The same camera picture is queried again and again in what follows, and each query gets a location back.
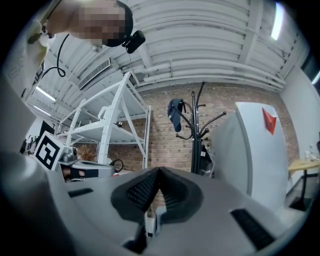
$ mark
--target red triangle sticker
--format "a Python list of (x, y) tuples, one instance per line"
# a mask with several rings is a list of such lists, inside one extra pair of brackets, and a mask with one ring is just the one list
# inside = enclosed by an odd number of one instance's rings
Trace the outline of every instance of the red triangle sticker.
[(270, 115), (264, 108), (262, 108), (262, 112), (265, 121), (265, 127), (272, 135), (274, 135), (277, 118)]

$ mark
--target person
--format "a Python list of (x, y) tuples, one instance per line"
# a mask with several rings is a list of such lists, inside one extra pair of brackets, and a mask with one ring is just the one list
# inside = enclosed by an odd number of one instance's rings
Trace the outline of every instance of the person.
[(86, 174), (84, 170), (79, 170), (77, 178), (72, 177), (72, 171), (69, 166), (61, 164), (61, 170), (62, 170), (62, 175), (65, 182), (72, 182), (73, 180), (76, 180), (76, 181), (85, 180), (84, 178)]
[(51, 0), (39, 10), (16, 39), (0, 70), (3, 88), (0, 102), (8, 110), (1, 115), (4, 124), (1, 140), (5, 150), (20, 150), (24, 139), (21, 134), (28, 131), (35, 119), (21, 100), (25, 101), (40, 82), (39, 69), (55, 35), (69, 33), (94, 46), (115, 47), (124, 42), (132, 30), (132, 12), (118, 0)]
[[(55, 35), (69, 33), (93, 46), (114, 47), (132, 30), (132, 12), (120, 1), (52, 0), (36, 13), (17, 39), (4, 65), (5, 74), (18, 96), (25, 100), (37, 87), (32, 85)], [(22, 66), (18, 74), (17, 66)]]

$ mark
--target air vent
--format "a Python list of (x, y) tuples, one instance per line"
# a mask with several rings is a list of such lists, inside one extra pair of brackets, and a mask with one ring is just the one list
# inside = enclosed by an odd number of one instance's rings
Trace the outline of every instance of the air vent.
[(90, 72), (84, 79), (80, 81), (78, 84), (79, 90), (84, 88), (92, 79), (94, 79), (97, 75), (99, 75), (102, 71), (106, 70), (111, 66), (110, 58), (106, 61), (102, 62), (99, 66), (97, 66), (92, 72)]

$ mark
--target blue cap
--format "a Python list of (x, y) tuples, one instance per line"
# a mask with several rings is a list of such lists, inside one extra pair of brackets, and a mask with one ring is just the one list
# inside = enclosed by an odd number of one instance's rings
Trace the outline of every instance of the blue cap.
[(180, 115), (175, 110), (174, 106), (182, 112), (184, 103), (181, 98), (174, 98), (170, 101), (168, 105), (168, 117), (170, 121), (173, 123), (174, 130), (178, 133), (181, 131), (181, 124), (180, 124)]

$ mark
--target black rubber pad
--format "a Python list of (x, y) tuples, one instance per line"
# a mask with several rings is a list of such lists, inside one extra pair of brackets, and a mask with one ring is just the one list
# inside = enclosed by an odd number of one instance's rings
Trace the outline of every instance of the black rubber pad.
[(270, 245), (275, 239), (245, 209), (231, 212), (243, 232), (251, 240), (257, 250)]
[(91, 188), (82, 188), (78, 190), (69, 191), (68, 194), (71, 198), (83, 196), (85, 194), (91, 193), (93, 190)]

